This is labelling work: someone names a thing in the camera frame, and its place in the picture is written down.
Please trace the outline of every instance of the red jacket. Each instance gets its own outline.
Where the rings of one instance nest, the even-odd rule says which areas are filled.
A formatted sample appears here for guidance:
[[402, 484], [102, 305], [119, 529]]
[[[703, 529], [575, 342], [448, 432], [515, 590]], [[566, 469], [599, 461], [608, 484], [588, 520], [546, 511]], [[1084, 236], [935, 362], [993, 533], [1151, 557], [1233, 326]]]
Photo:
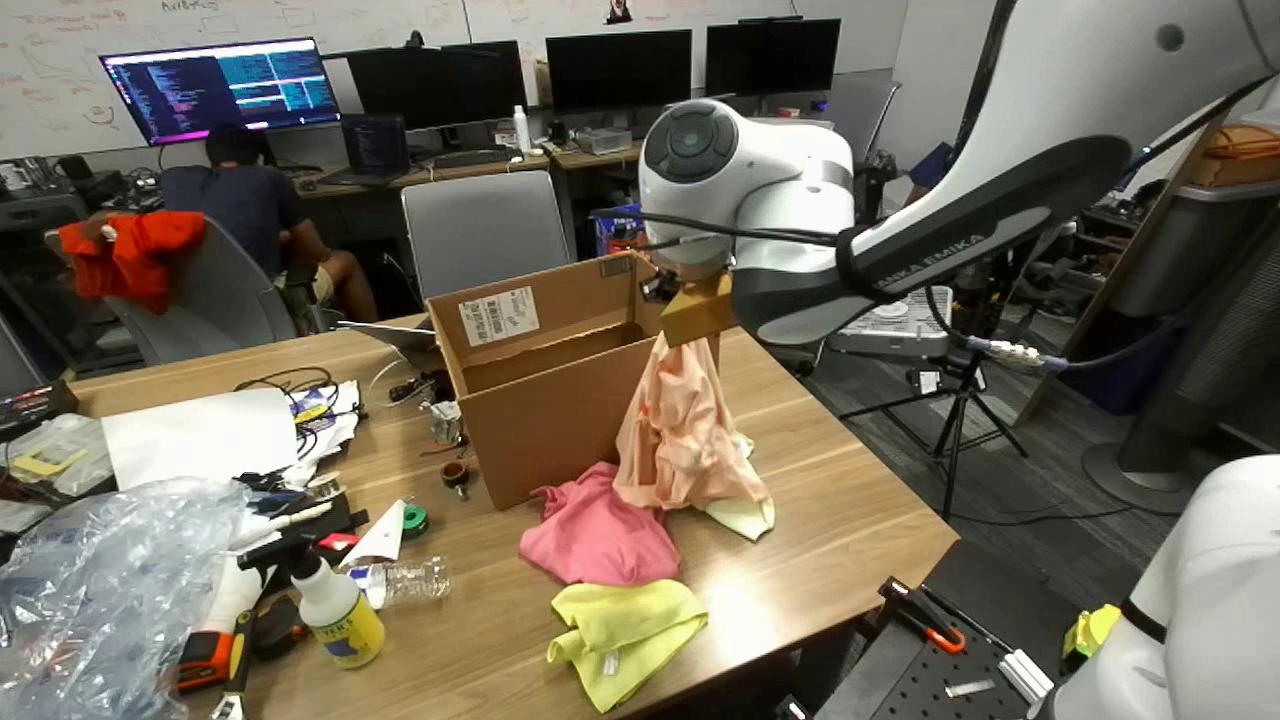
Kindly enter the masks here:
[[172, 276], [199, 248], [199, 213], [111, 213], [57, 228], [59, 254], [88, 299], [119, 295], [154, 311], [167, 309]]

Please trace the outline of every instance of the green object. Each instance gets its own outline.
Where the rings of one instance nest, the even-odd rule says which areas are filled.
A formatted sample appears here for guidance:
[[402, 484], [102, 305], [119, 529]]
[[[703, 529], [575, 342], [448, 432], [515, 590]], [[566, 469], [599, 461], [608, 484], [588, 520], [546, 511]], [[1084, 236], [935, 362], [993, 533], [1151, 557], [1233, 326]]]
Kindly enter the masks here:
[[405, 542], [422, 542], [428, 533], [428, 511], [422, 506], [405, 506]]

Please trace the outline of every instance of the screwdriver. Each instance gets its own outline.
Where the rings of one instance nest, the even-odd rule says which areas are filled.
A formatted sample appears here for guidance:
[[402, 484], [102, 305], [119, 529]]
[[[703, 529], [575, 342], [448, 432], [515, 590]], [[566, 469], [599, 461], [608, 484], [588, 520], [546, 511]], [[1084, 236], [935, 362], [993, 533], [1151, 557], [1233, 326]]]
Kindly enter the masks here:
[[913, 584], [889, 576], [879, 584], [879, 595], [889, 601], [889, 607], [902, 607], [902, 620], [913, 623], [932, 649], [941, 649], [943, 656], [963, 656], [970, 637], [925, 594], [915, 594]]
[[970, 613], [961, 613], [955, 603], [950, 603], [943, 595], [935, 595], [932, 590], [922, 590], [922, 595], [930, 595], [935, 607], [951, 613], [961, 623], [970, 623], [974, 634], [979, 634], [993, 653], [1002, 656], [1002, 676], [1027, 700], [1027, 703], [1043, 703], [1043, 698], [1053, 693], [1053, 679], [1043, 676], [1043, 669], [1024, 653], [1024, 649], [1008, 649], [996, 634], [987, 634], [979, 620], [974, 620]]

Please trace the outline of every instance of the white robot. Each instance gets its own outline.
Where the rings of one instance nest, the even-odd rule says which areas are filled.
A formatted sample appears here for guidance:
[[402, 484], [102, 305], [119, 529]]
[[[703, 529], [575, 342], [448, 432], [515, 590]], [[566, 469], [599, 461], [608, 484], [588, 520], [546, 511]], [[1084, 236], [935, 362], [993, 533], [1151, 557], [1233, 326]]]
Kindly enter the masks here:
[[[735, 311], [769, 345], [815, 345], [1096, 206], [1151, 140], [1280, 72], [1277, 0], [1019, 0], [951, 173], [835, 243], [735, 243]], [[641, 149], [641, 210], [720, 228], [851, 228], [851, 158], [821, 129], [673, 103]]]
[[[961, 266], [1096, 206], [1182, 120], [1280, 72], [1280, 0], [1019, 0], [951, 173], [851, 233], [849, 149], [717, 100], [673, 103], [641, 149], [653, 242], [806, 228], [827, 243], [735, 242], [735, 317], [769, 345], [815, 345]], [[1134, 594], [1134, 615], [1043, 707], [1062, 720], [1280, 715], [1280, 461], [1199, 484]]]

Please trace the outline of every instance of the yellow cloth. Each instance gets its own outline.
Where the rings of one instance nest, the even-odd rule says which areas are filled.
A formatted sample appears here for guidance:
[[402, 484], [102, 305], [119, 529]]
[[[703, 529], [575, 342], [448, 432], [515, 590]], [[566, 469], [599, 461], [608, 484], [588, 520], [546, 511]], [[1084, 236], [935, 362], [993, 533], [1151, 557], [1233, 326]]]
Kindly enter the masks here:
[[572, 634], [550, 644], [550, 666], [572, 666], [596, 712], [627, 700], [710, 628], [703, 601], [675, 580], [637, 590], [572, 584], [553, 607]]
[[743, 542], [762, 542], [777, 524], [772, 502], [747, 502], [747, 495], [720, 495], [703, 506], [717, 524], [739, 533]]
[[1115, 634], [1115, 623], [1122, 623], [1122, 607], [1115, 603], [1080, 613], [1075, 623], [1063, 637], [1063, 653], [1069, 656], [1071, 653], [1096, 656], [1110, 644], [1110, 637]]

